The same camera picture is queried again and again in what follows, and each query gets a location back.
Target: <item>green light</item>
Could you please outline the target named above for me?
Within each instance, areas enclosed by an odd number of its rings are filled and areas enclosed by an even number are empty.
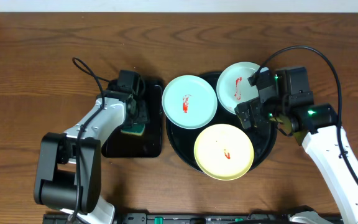
[[[308,113],[309,113],[309,115],[312,115],[312,114],[315,114],[316,112],[312,111],[312,110],[308,110]]]

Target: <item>yellow plate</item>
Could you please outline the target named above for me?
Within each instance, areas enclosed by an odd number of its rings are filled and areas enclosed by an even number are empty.
[[[243,176],[254,160],[254,147],[239,128],[215,124],[200,133],[194,145],[194,157],[204,173],[218,180]]]

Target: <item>red stain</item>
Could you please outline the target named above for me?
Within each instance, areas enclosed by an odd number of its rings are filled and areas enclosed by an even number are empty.
[[[234,96],[237,98],[237,100],[241,100],[241,92],[239,93],[239,87],[238,87],[238,84],[241,81],[242,81],[242,77],[240,77],[236,80],[236,94],[234,94]]]
[[[227,159],[230,159],[230,153],[227,152],[225,149],[223,149],[224,156],[226,156]]]
[[[189,107],[189,97],[191,97],[191,95],[185,95],[183,97],[183,112],[187,113],[188,107]]]

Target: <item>wood grain surface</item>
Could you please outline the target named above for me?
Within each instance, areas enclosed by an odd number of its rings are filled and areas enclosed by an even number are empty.
[[[322,51],[342,83],[343,124],[358,157],[358,14],[0,13],[0,223],[41,223],[33,199],[42,136],[61,133],[94,105],[94,80],[120,69],[161,77],[262,63],[290,45]],[[337,106],[334,78],[311,52],[275,58],[270,68],[305,65],[317,103]],[[249,213],[309,205],[338,213],[321,174],[294,139],[278,135],[269,157],[230,182],[187,166],[166,133],[155,159],[102,159],[102,195],[119,211]]]

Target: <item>sponge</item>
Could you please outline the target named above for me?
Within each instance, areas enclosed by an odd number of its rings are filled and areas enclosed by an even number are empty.
[[[144,129],[145,124],[134,124],[131,128],[122,128],[121,133],[142,136],[144,133]]]

